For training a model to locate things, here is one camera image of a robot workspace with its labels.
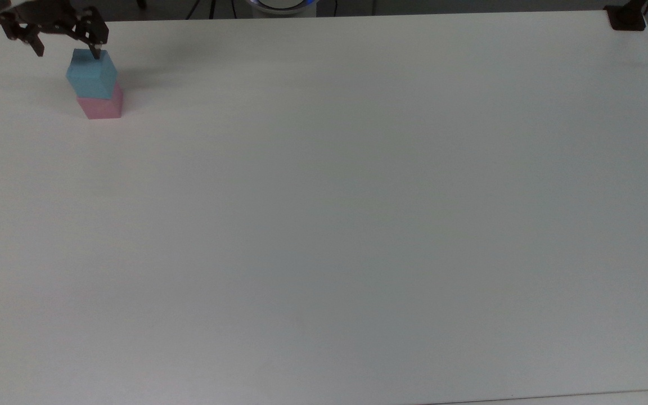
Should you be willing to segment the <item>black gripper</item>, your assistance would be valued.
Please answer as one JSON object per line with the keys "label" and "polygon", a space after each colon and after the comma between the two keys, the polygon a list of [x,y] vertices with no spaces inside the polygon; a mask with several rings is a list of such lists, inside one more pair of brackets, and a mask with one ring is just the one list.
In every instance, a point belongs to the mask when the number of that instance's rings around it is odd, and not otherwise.
{"label": "black gripper", "polygon": [[38,57],[44,56],[39,26],[75,28],[77,40],[87,44],[95,60],[101,58],[101,47],[110,33],[97,8],[78,11],[69,1],[0,1],[0,20],[8,39],[28,44]]}

